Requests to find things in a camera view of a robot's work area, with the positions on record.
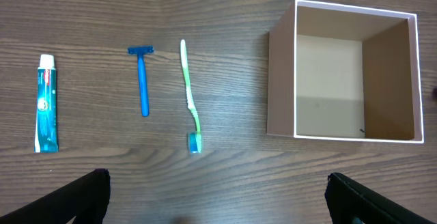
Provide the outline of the teal toothpaste tube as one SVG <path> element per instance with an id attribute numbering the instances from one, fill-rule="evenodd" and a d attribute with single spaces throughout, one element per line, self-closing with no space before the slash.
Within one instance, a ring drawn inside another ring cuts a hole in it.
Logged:
<path id="1" fill-rule="evenodd" d="M 35 153 L 58 152 L 57 71 L 53 55 L 42 54 L 38 66 Z"/>

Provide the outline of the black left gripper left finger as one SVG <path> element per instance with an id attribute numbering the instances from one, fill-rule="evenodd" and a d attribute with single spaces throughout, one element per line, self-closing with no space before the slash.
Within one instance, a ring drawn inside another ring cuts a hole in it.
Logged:
<path id="1" fill-rule="evenodd" d="M 1 217 L 2 223 L 102 223 L 111 196 L 107 169 L 83 177 Z"/>

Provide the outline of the green white toothbrush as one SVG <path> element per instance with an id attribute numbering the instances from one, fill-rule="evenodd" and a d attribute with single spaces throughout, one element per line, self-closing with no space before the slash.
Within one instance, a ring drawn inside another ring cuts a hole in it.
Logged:
<path id="1" fill-rule="evenodd" d="M 201 125 L 200 125 L 199 115 L 195 107 L 195 103 L 192 95 L 191 80 L 190 80 L 190 74 L 188 69 L 188 55 L 187 55 L 185 40 L 180 41 L 180 57 L 181 57 L 182 72 L 183 72 L 184 82 L 186 87 L 187 108 L 191 112 L 191 115 L 195 123 L 195 132 L 190 132 L 188 134 L 188 149 L 190 153 L 199 154 L 202 153 L 203 141 L 201 136 Z"/>

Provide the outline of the blue disposable razor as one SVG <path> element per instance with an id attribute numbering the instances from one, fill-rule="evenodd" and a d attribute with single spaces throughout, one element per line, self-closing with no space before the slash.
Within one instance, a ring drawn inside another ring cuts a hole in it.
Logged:
<path id="1" fill-rule="evenodd" d="M 148 117 L 150 114 L 149 98 L 147 90 L 147 73 L 145 68 L 144 56 L 154 52 L 153 46 L 134 46 L 128 48 L 129 55 L 137 56 L 137 72 L 139 79 L 139 95 L 141 104 L 141 114 Z"/>

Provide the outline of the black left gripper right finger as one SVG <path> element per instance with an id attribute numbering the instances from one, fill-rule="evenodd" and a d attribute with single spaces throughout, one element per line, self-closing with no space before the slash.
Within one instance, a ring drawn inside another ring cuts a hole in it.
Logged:
<path id="1" fill-rule="evenodd" d="M 328 176 L 324 196 L 333 224 L 432 224 L 342 173 Z"/>

